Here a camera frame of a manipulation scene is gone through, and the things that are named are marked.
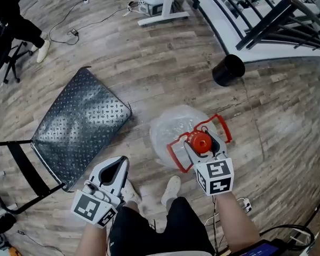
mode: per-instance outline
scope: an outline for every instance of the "black shorts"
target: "black shorts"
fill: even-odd
[[[163,233],[153,230],[136,211],[128,207],[120,209],[110,232],[111,256],[175,251],[205,251],[214,255],[204,225],[185,198],[173,201]]]

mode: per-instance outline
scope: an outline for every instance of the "diamond plate metal sheet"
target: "diamond plate metal sheet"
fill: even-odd
[[[130,115],[125,104],[81,68],[46,113],[31,146],[68,191]]]

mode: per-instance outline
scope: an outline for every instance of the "black metal chair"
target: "black metal chair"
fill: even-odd
[[[10,29],[10,25],[7,26],[1,26],[0,25],[0,69],[2,66],[6,63],[8,64],[8,67],[6,69],[5,77],[3,80],[3,83],[7,84],[9,81],[7,79],[8,73],[10,69],[12,69],[14,78],[17,83],[20,82],[20,79],[17,77],[17,73],[15,70],[15,64],[17,60],[24,56],[25,54],[33,55],[33,52],[31,50],[26,50],[21,53],[19,53],[21,47],[27,46],[26,42],[21,42],[19,45],[16,45],[12,47],[12,42],[14,40],[14,33]],[[12,49],[16,49],[13,56],[10,56],[10,52]]]
[[[19,214],[59,189],[70,191],[94,157],[107,147],[131,116],[131,110],[87,68],[81,68],[63,89],[31,140],[0,142],[7,146],[37,197],[10,210],[0,197],[0,207]],[[29,143],[55,178],[49,188],[37,173],[21,144]]]

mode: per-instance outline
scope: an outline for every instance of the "forearm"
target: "forearm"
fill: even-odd
[[[87,223],[75,256],[105,256],[107,251],[107,230]]]
[[[255,224],[245,214],[232,193],[215,196],[225,239],[232,252],[244,249],[260,240]]]

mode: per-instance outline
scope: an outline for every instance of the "white shoe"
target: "white shoe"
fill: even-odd
[[[42,33],[41,33],[41,39],[45,40],[46,38],[47,38],[47,33],[42,32]],[[32,51],[32,52],[35,52],[37,49],[38,49],[38,48],[37,48],[35,45],[33,45],[33,46],[31,47],[31,51]]]
[[[121,194],[123,196],[123,200],[125,200],[126,202],[134,201],[138,205],[141,203],[140,195],[137,194],[137,192],[134,190],[133,185],[130,183],[128,179],[126,180],[124,188],[121,189]]]
[[[180,186],[181,186],[180,177],[177,175],[174,175],[173,177],[171,177],[169,182],[167,183],[165,193],[161,198],[161,204],[166,206],[168,199],[177,198],[178,192],[180,190]]]
[[[49,51],[49,48],[50,48],[50,41],[48,40],[45,40],[45,43],[43,44],[43,46],[39,49],[38,51],[38,57],[37,57],[37,62],[40,63],[42,62],[46,55],[47,55],[47,52]]]

